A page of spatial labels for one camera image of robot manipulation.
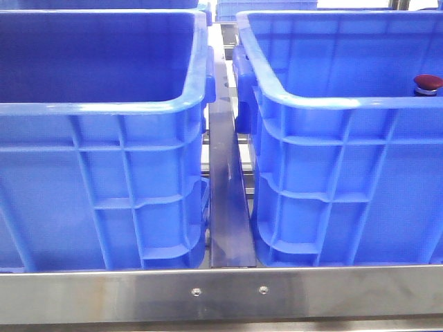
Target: bolt head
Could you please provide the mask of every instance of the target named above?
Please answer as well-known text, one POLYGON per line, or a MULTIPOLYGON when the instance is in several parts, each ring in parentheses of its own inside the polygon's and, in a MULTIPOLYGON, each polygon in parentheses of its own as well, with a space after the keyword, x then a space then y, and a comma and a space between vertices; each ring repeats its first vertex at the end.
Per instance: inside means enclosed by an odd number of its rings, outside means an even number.
POLYGON ((269 292, 269 288, 267 286, 260 286, 258 292, 262 295, 266 295, 269 292))
POLYGON ((201 289, 200 288, 193 288, 191 290, 191 294, 192 294, 192 296, 195 296, 195 297, 200 296, 201 295, 201 289))

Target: red button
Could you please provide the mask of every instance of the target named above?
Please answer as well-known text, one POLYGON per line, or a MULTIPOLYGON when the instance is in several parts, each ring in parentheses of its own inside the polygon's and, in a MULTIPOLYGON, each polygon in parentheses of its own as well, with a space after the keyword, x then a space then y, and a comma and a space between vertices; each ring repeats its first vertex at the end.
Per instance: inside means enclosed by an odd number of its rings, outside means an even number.
POLYGON ((443 87, 443 79, 429 74, 418 75, 414 78, 414 82, 424 90, 437 90, 443 87))

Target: crate rim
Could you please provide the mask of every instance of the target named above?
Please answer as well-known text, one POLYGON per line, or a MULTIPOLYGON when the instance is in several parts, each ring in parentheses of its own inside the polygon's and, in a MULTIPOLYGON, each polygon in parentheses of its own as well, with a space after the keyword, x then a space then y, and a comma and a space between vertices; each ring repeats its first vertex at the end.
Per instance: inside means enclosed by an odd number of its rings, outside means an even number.
POLYGON ((0 10, 0 15, 58 15, 58 14, 188 14, 194 19, 191 54, 183 91, 177 98, 161 102, 0 102, 0 116, 47 115, 142 115, 178 113, 202 102, 206 86, 206 58, 208 56, 208 30, 206 15, 193 9, 84 9, 84 10, 0 10))
POLYGON ((302 109, 322 109, 329 111, 340 111, 344 109, 436 109, 441 108, 441 97, 436 98, 417 98, 411 97, 362 97, 362 98, 334 98, 334 97, 316 97, 308 98, 299 95, 294 95, 288 92, 279 79, 276 77, 273 69, 271 68, 268 60, 264 56, 254 32, 252 31, 249 23, 249 15, 261 14, 261 15, 275 15, 275 16, 303 16, 305 14, 310 15, 323 15, 324 17, 336 17, 340 15, 360 15, 360 16, 392 16, 392 17, 405 17, 405 16, 422 16, 422 17, 434 17, 438 19, 438 15, 442 15, 438 11, 429 12, 399 12, 393 10, 369 10, 362 12, 361 10, 331 10, 330 12, 316 11, 316 10, 248 10, 237 13, 237 25, 239 29, 240 39, 242 45, 246 50, 246 54, 251 60, 251 66, 257 77, 257 83, 262 89, 263 95, 268 99, 277 102, 278 104, 285 105, 291 108, 302 109))

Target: blue plastic crate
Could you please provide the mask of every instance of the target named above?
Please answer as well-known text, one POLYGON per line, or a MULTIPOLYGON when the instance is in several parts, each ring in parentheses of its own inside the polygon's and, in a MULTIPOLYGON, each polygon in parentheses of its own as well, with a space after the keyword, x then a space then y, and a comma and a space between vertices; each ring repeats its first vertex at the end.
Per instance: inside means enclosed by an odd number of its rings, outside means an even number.
POLYGON ((235 21, 235 15, 245 10, 315 10, 317 0, 218 0, 218 22, 235 21))
POLYGON ((0 11, 0 269, 204 256, 205 15, 0 11))
POLYGON ((0 0, 0 10, 17 9, 195 9, 212 24, 208 0, 0 0))
POLYGON ((252 220, 260 260, 441 263, 443 91, 414 97, 413 78, 443 76, 443 16, 237 18, 246 50, 234 54, 237 126, 252 133, 256 153, 252 220))

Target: metal frame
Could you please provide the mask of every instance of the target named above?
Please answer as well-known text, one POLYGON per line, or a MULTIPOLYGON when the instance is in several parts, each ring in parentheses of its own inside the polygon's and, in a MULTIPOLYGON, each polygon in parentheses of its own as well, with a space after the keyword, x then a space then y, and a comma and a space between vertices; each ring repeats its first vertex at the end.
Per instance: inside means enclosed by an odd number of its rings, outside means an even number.
POLYGON ((255 255, 220 25, 210 33, 213 268, 0 275, 0 331, 443 330, 443 266, 241 268, 255 255))
POLYGON ((393 10, 408 10, 410 0, 389 0, 389 7, 393 10))

